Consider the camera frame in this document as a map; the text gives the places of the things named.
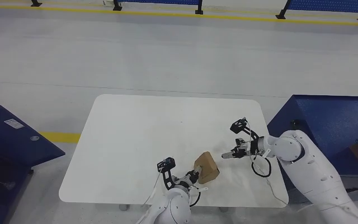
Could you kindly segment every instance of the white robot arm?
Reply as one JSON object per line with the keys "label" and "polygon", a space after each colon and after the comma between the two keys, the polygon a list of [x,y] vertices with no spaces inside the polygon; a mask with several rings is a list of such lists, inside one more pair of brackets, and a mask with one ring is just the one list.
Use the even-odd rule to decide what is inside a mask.
{"label": "white robot arm", "polygon": [[167,158],[158,163],[158,172],[162,173],[168,191],[165,195],[156,198],[156,201],[147,210],[146,214],[136,224],[187,224],[191,218],[190,189],[194,186],[201,173],[201,167],[188,172],[184,177],[172,176],[170,169],[175,167],[175,160]]}
{"label": "white robot arm", "polygon": [[[245,142],[236,139],[237,146],[222,158],[242,158],[244,156],[277,157],[283,169],[296,188],[318,207],[328,224],[358,223],[358,209],[346,193],[342,180],[317,148],[312,140],[300,130],[289,130],[279,138],[259,137],[246,127],[245,118],[235,122],[231,130],[234,133],[244,131],[253,139]],[[183,178],[171,176],[170,169],[175,166],[174,159],[167,158],[158,164],[168,191],[157,198],[147,213],[137,224],[187,224],[190,221],[190,187],[196,183],[201,168],[188,172]]]}
{"label": "white robot arm", "polygon": [[[245,118],[235,124],[236,128],[231,128],[235,133],[247,131]],[[237,147],[224,153],[223,158],[276,156],[297,190],[317,206],[327,223],[358,223],[358,209],[348,196],[340,175],[304,132],[289,130],[279,138],[258,137],[251,130],[246,133],[251,134],[253,141],[246,143],[237,139]]]}

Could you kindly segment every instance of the cardboard box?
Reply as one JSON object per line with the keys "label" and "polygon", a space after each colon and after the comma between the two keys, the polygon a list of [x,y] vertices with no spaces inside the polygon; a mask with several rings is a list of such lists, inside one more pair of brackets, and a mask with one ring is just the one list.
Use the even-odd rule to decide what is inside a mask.
{"label": "cardboard box", "polygon": [[195,160],[194,169],[198,166],[201,166],[202,168],[198,180],[199,184],[205,184],[212,181],[220,174],[218,166],[216,165],[210,152],[204,152],[197,160]]}

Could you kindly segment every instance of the black cable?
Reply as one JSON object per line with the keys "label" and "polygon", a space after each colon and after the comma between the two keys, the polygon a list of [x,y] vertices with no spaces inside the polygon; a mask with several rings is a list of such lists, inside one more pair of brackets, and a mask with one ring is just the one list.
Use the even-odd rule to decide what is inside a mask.
{"label": "black cable", "polygon": [[269,177],[269,176],[271,175],[271,171],[272,171],[271,163],[269,162],[269,160],[268,160],[267,158],[265,158],[265,160],[266,160],[267,163],[268,163],[268,174],[267,174],[267,175],[261,175],[261,174],[259,174],[258,172],[256,172],[253,162],[251,163],[252,171],[253,171],[257,176],[260,176],[260,177],[262,177],[262,178],[267,178],[267,177]]}
{"label": "black cable", "polygon": [[197,202],[199,201],[199,199],[200,199],[200,196],[201,196],[201,192],[199,192],[199,195],[197,196],[196,201],[195,201],[193,204],[191,204],[190,207],[193,207],[194,205],[196,205],[196,203],[197,203]]}

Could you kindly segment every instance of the white cable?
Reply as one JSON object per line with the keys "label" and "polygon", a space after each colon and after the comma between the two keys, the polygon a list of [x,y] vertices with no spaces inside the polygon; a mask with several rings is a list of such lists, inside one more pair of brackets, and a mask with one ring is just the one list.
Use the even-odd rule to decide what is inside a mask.
{"label": "white cable", "polygon": [[154,187],[153,187],[153,190],[152,190],[151,194],[149,195],[149,197],[147,198],[147,200],[145,200],[145,202],[142,204],[141,207],[143,207],[143,206],[146,204],[146,202],[154,195],[154,192],[156,191],[156,185],[157,185],[157,182],[158,182],[158,179],[159,179],[160,175],[161,175],[161,173],[158,174],[156,183],[154,184]]}
{"label": "white cable", "polygon": [[[246,120],[246,123],[247,123],[247,126],[248,126],[248,129],[249,129],[249,132],[250,132],[250,139],[247,143],[247,150],[248,150],[248,157],[250,158],[251,162],[253,163],[253,165],[258,168],[258,170],[260,170],[261,174],[264,175],[265,173],[262,171],[261,167],[258,166],[255,161],[252,159],[251,157],[251,150],[250,150],[250,147],[251,147],[251,126],[250,126],[250,123],[248,122],[248,120],[245,118]],[[284,203],[285,205],[287,205],[286,202],[284,202],[283,200],[281,200],[280,198],[278,198],[275,193],[274,193],[274,189],[272,188],[272,185],[271,185],[271,182],[269,181],[269,178],[266,178],[266,182],[267,182],[267,185],[270,186],[271,188],[271,192],[272,192],[272,195],[279,201],[281,201],[282,203]]]}
{"label": "white cable", "polygon": [[309,207],[317,206],[317,205],[330,205],[330,206],[338,207],[338,208],[342,209],[344,212],[350,214],[351,216],[353,216],[353,217],[355,217],[355,218],[358,218],[358,216],[357,216],[356,214],[354,214],[352,211],[347,211],[347,209],[346,209],[347,207],[345,207],[345,206],[339,206],[338,204],[331,204],[331,203],[309,204],[309,205],[307,205],[307,206],[305,206],[305,207],[299,209],[296,213],[299,213],[299,212],[301,212],[301,211],[303,211],[303,210],[306,210],[306,209],[309,208]]}

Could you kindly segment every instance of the cable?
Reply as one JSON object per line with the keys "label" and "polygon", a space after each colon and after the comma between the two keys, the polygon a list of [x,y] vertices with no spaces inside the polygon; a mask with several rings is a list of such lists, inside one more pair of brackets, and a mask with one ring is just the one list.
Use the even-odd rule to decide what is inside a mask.
{"label": "cable", "polygon": [[346,212],[346,213],[350,214],[351,216],[353,216],[353,217],[355,217],[355,218],[358,219],[358,216],[357,216],[356,214],[354,214],[352,211],[347,211],[347,209],[346,209],[347,207],[345,207],[345,206],[339,206],[339,205],[337,205],[337,204],[331,204],[331,203],[309,204],[309,205],[307,205],[307,206],[305,206],[305,207],[299,209],[296,213],[299,213],[299,212],[301,212],[301,211],[303,211],[303,210],[306,210],[307,208],[312,207],[312,206],[325,205],[325,204],[326,204],[326,205],[330,205],[330,206],[334,206],[334,207],[338,207],[338,208],[342,209],[344,212]]}
{"label": "cable", "polygon": [[158,174],[156,183],[154,184],[154,187],[153,187],[153,190],[152,190],[151,194],[149,195],[149,197],[147,198],[147,200],[145,200],[145,202],[142,204],[141,207],[143,207],[143,206],[146,204],[146,202],[153,196],[153,194],[154,194],[154,192],[155,192],[155,190],[156,190],[156,185],[157,185],[157,182],[158,182],[158,179],[159,179],[160,175],[161,175],[161,173]]}
{"label": "cable", "polygon": [[196,203],[199,201],[199,199],[200,199],[200,196],[201,196],[201,192],[199,192],[199,195],[197,196],[197,198],[196,198],[196,201],[193,203],[193,204],[191,204],[190,205],[190,207],[193,207],[194,205],[196,205]]}
{"label": "cable", "polygon": [[[256,171],[254,170],[254,166],[257,167],[260,172],[262,172],[262,175],[259,175],[259,176],[264,176],[264,172],[262,171],[261,167],[259,167],[257,164],[255,164],[255,160],[253,160],[251,158],[251,151],[250,151],[250,146],[251,146],[251,126],[250,126],[250,123],[248,122],[248,120],[246,119],[246,122],[247,122],[247,125],[248,125],[248,128],[249,128],[249,132],[250,132],[250,139],[249,139],[249,142],[248,142],[248,157],[250,158],[251,160],[251,168],[252,170],[256,173]],[[271,175],[271,163],[269,162],[269,176]],[[281,200],[280,198],[278,198],[275,193],[274,193],[274,189],[272,188],[272,185],[271,185],[271,182],[269,181],[268,177],[265,177],[266,178],[266,182],[267,182],[267,185],[270,186],[270,189],[271,189],[271,192],[272,192],[272,195],[279,201],[281,201],[282,203],[284,203],[285,205],[288,205],[286,202],[284,202],[283,200]]]}
{"label": "cable", "polygon": [[251,168],[252,168],[252,171],[257,175],[257,176],[260,176],[262,178],[267,178],[271,175],[271,171],[272,171],[272,167],[271,167],[271,163],[269,162],[269,160],[267,158],[265,158],[265,160],[267,161],[268,163],[268,174],[267,175],[261,175],[259,174],[258,172],[256,172],[255,168],[254,168],[254,163],[252,162],[251,163]]}

